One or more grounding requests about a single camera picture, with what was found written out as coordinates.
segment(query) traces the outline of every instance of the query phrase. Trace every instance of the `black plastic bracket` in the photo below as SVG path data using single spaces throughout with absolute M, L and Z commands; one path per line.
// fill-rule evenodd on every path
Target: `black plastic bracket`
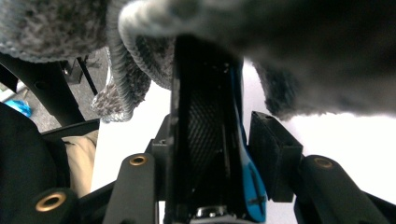
M 72 85 L 79 84 L 81 82 L 81 77 L 84 75 L 87 78 L 88 84 L 91 87 L 93 95 L 98 93 L 95 85 L 93 84 L 90 72 L 87 69 L 86 62 L 88 55 L 84 59 L 81 57 L 76 58 L 74 61 L 62 61 L 60 62 L 61 67 L 64 72 L 64 78 L 66 82 Z
M 18 77 L 62 126 L 85 121 L 60 63 L 28 63 L 0 54 L 0 64 Z
M 294 210 L 298 219 L 305 220 L 304 223 L 388 223 L 336 161 L 308 156 L 300 165 L 300 173 L 319 218 L 312 218 L 312 209 L 302 209 L 308 203 L 299 200 L 297 194 Z
M 0 82 L 7 86 L 10 90 L 17 92 L 18 78 L 0 64 Z
M 150 154 L 156 160 L 156 179 L 157 179 L 157 192 L 158 200 L 165 201 L 165 181 L 166 181 L 166 167 L 167 159 L 169 156 L 169 147 L 166 143 L 169 134 L 169 115 L 163 119 L 163 124 L 157 132 L 155 138 L 150 142 Z
M 274 202 L 291 203 L 303 146 L 274 117 L 252 112 L 248 151 Z
M 122 162 L 104 223 L 157 223 L 155 186 L 154 157 L 147 153 L 127 157 Z

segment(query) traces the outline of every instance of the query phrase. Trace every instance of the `blue plastic part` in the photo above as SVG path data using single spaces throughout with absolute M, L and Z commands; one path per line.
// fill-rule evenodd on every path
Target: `blue plastic part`
M 22 113 L 24 116 L 28 118 L 32 116 L 32 110 L 30 109 L 30 106 L 26 104 L 24 101 L 9 100 L 6 101 L 6 105 Z
M 241 150 L 246 208 L 257 222 L 265 222 L 267 193 L 260 174 L 245 150 Z

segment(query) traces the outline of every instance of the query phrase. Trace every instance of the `fuzzy gray fleece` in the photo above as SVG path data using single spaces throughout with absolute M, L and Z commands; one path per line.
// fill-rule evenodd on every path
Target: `fuzzy gray fleece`
M 166 71 L 163 75 L 171 71 L 173 54 L 159 53 L 158 43 L 171 49 L 172 41 L 158 38 L 192 34 L 249 57 L 268 109 L 282 119 L 344 111 L 396 114 L 396 1 L 139 2 L 147 4 L 132 7 L 129 27 L 145 36 L 149 58 Z M 126 6 L 127 1 L 0 0 L 0 51 L 48 62 L 101 48 L 105 32 L 117 32 L 106 31 L 108 4 Z M 135 106 L 147 91 L 142 85 Z
M 145 98 L 146 93 L 149 91 L 151 80 L 136 66 L 130 55 L 127 55 L 127 62 L 128 85 L 130 91 L 135 96 L 132 99 L 131 105 L 135 108 Z M 105 88 L 93 98 L 92 109 L 104 121 L 111 121 L 109 116 L 122 113 L 122 104 L 120 103 L 119 94 L 112 78 Z

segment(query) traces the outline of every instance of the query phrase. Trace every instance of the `black screw hole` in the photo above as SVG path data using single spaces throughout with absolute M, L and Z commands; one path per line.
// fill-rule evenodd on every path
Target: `black screw hole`
M 330 169 L 332 168 L 332 163 L 323 158 L 314 158 L 315 163 L 318 167 Z
M 136 162 L 136 163 L 141 163 L 141 162 L 143 162 L 143 161 L 144 161 L 144 159 L 141 158 L 141 157 L 134 158 L 134 162 Z
M 37 81 L 35 83 L 35 87 L 41 91 L 44 91 L 44 90 L 48 89 L 50 87 L 50 85 L 47 84 L 47 82 L 45 82 L 45 81 Z
M 59 202 L 59 198 L 50 198 L 44 202 L 44 205 L 51 206 Z

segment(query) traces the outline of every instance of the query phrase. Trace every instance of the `black carbon fiber panel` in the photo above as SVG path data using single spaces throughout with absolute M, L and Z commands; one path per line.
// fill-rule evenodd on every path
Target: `black carbon fiber panel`
M 193 185 L 202 177 L 210 162 L 221 150 L 221 129 L 217 97 L 207 91 L 191 93 L 188 148 L 191 158 Z

